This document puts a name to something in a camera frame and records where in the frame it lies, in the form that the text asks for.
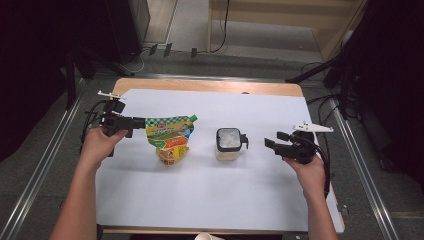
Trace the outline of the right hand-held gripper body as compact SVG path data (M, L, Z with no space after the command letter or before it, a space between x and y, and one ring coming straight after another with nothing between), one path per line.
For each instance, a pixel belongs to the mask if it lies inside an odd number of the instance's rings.
M320 158L325 163L328 162L322 148L315 143L315 134L333 132L334 129L332 127L304 121L302 124L294 125L292 130L293 132L290 134L291 139L289 140L292 143L292 159L295 159L301 164L308 164L311 162L313 156L319 153Z

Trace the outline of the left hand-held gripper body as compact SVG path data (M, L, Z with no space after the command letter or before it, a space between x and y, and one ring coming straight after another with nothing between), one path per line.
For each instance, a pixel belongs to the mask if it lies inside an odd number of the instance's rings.
M100 124L106 128L106 135L112 136L120 130L126 130L126 138L133 135L133 118L125 117L122 112L126 106L121 102L122 97L119 94L104 93L99 91L100 96L108 97L103 108Z

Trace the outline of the yellow green spout pouch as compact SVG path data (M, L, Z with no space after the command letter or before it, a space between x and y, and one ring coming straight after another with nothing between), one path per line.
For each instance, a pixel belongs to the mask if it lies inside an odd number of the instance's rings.
M146 119L147 140L165 166L174 165L186 155L196 120L196 115Z

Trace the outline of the clear jar with black lid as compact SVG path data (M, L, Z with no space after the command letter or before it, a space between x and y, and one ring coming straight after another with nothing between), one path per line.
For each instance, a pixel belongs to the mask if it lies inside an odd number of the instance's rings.
M249 147L249 139L238 128L219 128L216 132L216 159L236 160L243 145Z

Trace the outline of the person's right hand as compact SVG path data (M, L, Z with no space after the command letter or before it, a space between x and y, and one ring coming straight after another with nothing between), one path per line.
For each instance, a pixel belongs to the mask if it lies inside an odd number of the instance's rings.
M284 157L283 160L295 171L307 200L325 199L324 163L317 155L308 164L300 164L288 157Z

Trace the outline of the person's left hand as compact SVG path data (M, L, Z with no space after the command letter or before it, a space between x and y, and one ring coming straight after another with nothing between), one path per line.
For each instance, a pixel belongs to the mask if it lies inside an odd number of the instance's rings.
M80 161L90 168L98 168L126 134L127 130L119 130L112 136L107 136L102 127L90 129L85 137Z

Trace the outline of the black stand leg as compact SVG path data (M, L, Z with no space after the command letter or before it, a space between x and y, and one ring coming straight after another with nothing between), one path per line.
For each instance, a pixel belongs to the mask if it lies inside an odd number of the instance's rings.
M296 76L294 78L290 78L290 79L285 79L286 83L293 83L293 84L298 84L306 79L308 79L309 77L312 77L320 72L323 72L324 70L332 67L335 63L337 62L336 58L333 58L327 62L321 63L320 65L312 68L311 70L308 70L305 73L301 73L299 76Z

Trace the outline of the white paper sheet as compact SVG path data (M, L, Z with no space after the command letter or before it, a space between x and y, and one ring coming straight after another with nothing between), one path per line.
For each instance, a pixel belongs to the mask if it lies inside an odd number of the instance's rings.
M97 172L97 221L110 228L304 232L307 206L293 169L264 145L309 121L302 97L131 89L126 116L197 116L187 154L165 166L144 131L119 142ZM216 159L216 132L249 139L236 160Z

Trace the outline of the black cabinet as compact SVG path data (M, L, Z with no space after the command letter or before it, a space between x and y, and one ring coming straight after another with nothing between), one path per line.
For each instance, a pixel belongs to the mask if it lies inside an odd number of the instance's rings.
M139 55L150 23L147 0L105 0L111 24L112 59L124 64Z

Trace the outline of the dark curtain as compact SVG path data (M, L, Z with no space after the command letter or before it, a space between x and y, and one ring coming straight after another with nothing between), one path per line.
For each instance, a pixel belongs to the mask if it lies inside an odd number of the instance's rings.
M81 35L98 0L0 0L0 162L14 154L74 71L93 77Z
M367 0L343 52L385 167L424 187L424 0Z

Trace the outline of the long metal floor rail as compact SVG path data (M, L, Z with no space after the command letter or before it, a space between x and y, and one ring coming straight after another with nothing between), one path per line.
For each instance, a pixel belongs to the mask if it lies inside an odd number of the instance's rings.
M284 79L253 78L234 76L199 76L199 75L174 75L174 74L141 74L133 78L143 79L180 79L180 80L203 80L203 81L237 81L237 82L263 82L263 83L286 83Z
M0 232L0 240L15 240L29 210L31 209L36 196L47 176L47 173L55 159L55 156L63 142L63 139L79 109L81 97L87 86L84 78L77 81L77 97L69 110L66 110L56 127L53 136L43 152L31 178L20 197L18 198L15 207L8 218L5 226Z
M349 125L349 122L343 118L339 110L338 101L331 100L330 106L334 109L333 115L337 121L337 125L349 150L349 153L356 168L356 172L359 176L362 187L365 191L368 202L372 209L372 213L378 223L384 240L400 240L399 235L391 219L391 216L389 214L389 211L368 169L366 161L358 146L358 143Z

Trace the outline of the light wooden frame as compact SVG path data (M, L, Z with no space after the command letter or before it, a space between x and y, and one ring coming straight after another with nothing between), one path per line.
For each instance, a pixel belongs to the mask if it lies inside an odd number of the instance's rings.
M212 21L305 27L324 60L339 52L346 34L361 21L369 0L209 0L207 50L211 50Z

